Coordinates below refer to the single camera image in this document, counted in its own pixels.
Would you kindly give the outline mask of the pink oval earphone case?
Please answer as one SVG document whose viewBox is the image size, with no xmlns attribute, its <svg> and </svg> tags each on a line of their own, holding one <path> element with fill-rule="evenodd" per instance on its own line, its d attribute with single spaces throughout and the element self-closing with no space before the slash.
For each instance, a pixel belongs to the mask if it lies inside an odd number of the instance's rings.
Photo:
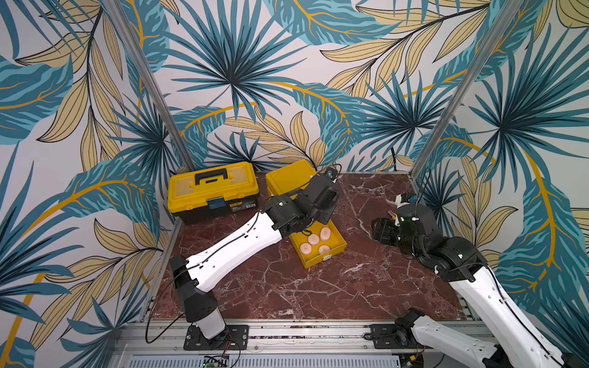
<svg viewBox="0 0 589 368">
<path fill-rule="evenodd" d="M 323 227 L 320 231 L 320 239 L 322 242 L 326 242 L 331 237 L 331 229 L 327 226 Z"/>
</svg>

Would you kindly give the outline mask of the yellow bottom drawer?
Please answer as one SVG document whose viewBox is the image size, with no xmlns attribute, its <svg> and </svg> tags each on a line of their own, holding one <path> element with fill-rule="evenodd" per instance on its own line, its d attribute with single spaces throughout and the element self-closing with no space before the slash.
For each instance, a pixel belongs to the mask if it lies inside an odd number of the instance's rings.
<svg viewBox="0 0 589 368">
<path fill-rule="evenodd" d="M 304 268 L 311 268 L 347 248 L 347 242 L 331 220 L 315 222 L 310 228 L 289 236 Z"/>
</svg>

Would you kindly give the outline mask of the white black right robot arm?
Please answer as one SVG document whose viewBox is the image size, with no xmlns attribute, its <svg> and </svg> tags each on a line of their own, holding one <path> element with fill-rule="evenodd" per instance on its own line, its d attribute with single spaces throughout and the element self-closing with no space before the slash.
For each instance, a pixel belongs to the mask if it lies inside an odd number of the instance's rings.
<svg viewBox="0 0 589 368">
<path fill-rule="evenodd" d="M 399 248 L 448 283 L 495 337 L 477 340 L 435 321 L 416 308 L 397 318 L 398 345 L 431 347 L 467 367 L 583 367 L 580 357 L 551 343 L 508 296 L 478 248 L 469 240 L 445 236 L 433 210 L 401 202 L 391 217 L 371 222 L 372 238 Z"/>
</svg>

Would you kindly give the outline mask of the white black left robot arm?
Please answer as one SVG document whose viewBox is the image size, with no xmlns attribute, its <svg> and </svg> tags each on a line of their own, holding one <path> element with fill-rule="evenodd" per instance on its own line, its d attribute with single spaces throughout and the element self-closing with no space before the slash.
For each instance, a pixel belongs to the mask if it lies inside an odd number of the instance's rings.
<svg viewBox="0 0 589 368">
<path fill-rule="evenodd" d="M 259 251 L 316 222 L 328 224 L 341 188 L 335 167 L 311 177 L 306 187 L 270 197 L 263 208 L 234 233 L 198 254 L 169 261 L 172 284 L 187 322 L 207 340 L 226 335 L 213 288 L 227 274 Z"/>
</svg>

